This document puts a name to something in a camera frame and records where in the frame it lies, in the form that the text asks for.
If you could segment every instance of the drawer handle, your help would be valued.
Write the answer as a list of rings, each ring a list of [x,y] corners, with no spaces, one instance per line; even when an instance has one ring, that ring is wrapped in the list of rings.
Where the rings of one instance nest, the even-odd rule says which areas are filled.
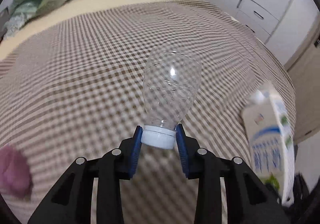
[[[255,14],[255,16],[257,16],[258,18],[264,20],[264,17],[262,17],[259,13],[257,13],[256,11],[253,11],[253,13]]]
[[[242,0],[239,0],[239,2],[237,4],[237,9],[239,9],[241,3],[242,3]]]

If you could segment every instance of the cabinet handle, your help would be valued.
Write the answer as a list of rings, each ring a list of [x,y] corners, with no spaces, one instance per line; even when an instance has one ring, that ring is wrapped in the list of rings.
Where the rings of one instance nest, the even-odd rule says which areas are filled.
[[[264,20],[264,17],[262,17],[259,13],[257,13],[256,11],[253,11],[253,13],[260,19]]]
[[[241,3],[242,3],[242,0],[239,0],[239,2],[237,4],[237,9],[239,9]]]
[[[252,28],[250,28],[248,25],[246,25],[250,30],[252,30],[253,33],[256,33]]]

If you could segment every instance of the metal screw head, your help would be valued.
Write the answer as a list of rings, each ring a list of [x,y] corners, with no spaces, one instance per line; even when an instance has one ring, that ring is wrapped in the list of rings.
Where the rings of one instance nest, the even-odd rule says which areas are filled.
[[[121,150],[120,149],[114,149],[111,152],[113,155],[120,155],[121,154]]]
[[[236,164],[241,164],[243,162],[243,160],[240,158],[240,157],[235,157],[233,159],[233,161],[236,163]]]
[[[205,155],[207,153],[207,150],[204,148],[199,148],[197,152],[198,154]]]
[[[83,164],[85,162],[85,159],[83,157],[79,157],[77,160],[76,160],[76,164]]]

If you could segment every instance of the mattress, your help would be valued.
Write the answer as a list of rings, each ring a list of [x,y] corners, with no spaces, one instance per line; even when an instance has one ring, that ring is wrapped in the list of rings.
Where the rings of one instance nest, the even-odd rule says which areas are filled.
[[[0,147],[21,150],[33,180],[29,198],[3,193],[22,223],[77,157],[99,158],[143,126],[143,69],[155,46],[189,47],[202,62],[200,89],[181,121],[201,147],[251,165],[241,111],[266,81],[283,97],[294,127],[295,93],[282,65],[211,3],[74,0],[59,10],[5,41],[10,54],[0,63]],[[192,223],[197,185],[185,178],[176,147],[143,146],[134,178],[121,182],[125,223]],[[223,181],[221,193],[227,223]],[[95,183],[92,223],[96,194]]]

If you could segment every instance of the drawer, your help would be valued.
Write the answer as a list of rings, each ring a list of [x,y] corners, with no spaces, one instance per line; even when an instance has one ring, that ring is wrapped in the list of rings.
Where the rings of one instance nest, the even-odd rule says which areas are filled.
[[[238,11],[235,17],[240,23],[248,26],[252,31],[254,31],[254,35],[261,40],[263,43],[270,37],[270,34],[266,32],[259,24],[257,24],[252,18],[243,13],[242,11]]]
[[[259,24],[269,34],[273,32],[279,22],[264,8],[251,0],[243,0],[240,5],[240,10]]]

